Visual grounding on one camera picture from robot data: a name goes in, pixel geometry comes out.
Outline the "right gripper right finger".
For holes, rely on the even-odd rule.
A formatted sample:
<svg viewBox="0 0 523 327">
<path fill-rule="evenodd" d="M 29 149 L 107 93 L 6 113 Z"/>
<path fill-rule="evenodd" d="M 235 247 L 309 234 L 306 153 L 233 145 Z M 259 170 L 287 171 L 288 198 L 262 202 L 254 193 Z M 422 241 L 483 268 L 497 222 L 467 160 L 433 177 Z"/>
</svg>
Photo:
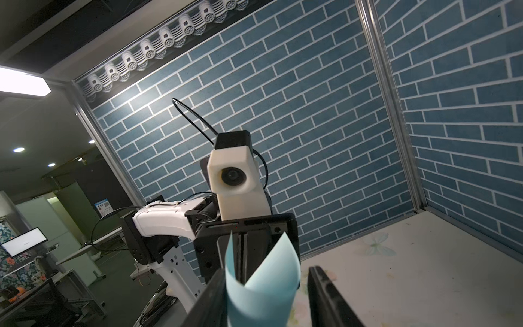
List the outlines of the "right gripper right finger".
<svg viewBox="0 0 523 327">
<path fill-rule="evenodd" d="M 309 268 L 307 290 L 313 327 L 364 327 L 321 267 Z"/>
</svg>

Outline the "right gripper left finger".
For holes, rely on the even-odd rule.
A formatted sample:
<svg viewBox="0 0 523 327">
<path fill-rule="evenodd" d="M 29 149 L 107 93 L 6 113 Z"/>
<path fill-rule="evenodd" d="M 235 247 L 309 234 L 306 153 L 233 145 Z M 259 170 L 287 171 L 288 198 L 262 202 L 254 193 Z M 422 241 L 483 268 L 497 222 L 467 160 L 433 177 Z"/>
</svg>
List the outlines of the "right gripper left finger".
<svg viewBox="0 0 523 327">
<path fill-rule="evenodd" d="M 227 326 L 226 271 L 219 269 L 188 313 L 182 327 Z"/>
</svg>

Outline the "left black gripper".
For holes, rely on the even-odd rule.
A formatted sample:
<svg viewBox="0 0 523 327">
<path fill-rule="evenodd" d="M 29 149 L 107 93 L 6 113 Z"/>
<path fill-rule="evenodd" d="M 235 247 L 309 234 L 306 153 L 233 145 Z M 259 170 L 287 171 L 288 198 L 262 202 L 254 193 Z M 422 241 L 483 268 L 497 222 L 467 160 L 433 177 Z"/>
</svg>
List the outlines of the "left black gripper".
<svg viewBox="0 0 523 327">
<path fill-rule="evenodd" d="M 292 213 L 201 223 L 193 246 L 202 278 L 208 283 L 225 267 L 226 247 L 233 236 L 236 278 L 246 283 L 283 234 L 299 256 L 298 224 Z"/>
</svg>

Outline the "light blue square paper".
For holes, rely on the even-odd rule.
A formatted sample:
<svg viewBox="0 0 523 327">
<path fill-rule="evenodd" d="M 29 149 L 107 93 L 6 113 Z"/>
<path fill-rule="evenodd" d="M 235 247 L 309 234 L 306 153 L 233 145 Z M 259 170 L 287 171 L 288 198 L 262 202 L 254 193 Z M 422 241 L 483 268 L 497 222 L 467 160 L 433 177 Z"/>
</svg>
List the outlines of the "light blue square paper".
<svg viewBox="0 0 523 327">
<path fill-rule="evenodd" d="M 236 279 L 233 238 L 226 249 L 228 326 L 286 326 L 300 285 L 300 260 L 287 233 L 242 284 Z"/>
</svg>

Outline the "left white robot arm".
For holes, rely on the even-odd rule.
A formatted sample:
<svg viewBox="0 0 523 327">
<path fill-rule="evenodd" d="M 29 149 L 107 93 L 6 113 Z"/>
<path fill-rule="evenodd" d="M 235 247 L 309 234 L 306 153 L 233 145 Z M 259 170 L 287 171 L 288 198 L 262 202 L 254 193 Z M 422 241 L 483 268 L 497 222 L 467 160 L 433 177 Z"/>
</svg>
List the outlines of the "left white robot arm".
<svg viewBox="0 0 523 327">
<path fill-rule="evenodd" d="M 291 257 L 300 257 L 294 214 L 223 220 L 211 196 L 154 201 L 121 225 L 132 256 L 164 279 L 166 294 L 177 298 L 188 313 L 215 273 L 226 266 L 230 238 L 234 275 L 244 286 L 261 275 L 268 256 L 283 256 L 276 246 L 282 236 L 290 242 Z"/>
</svg>

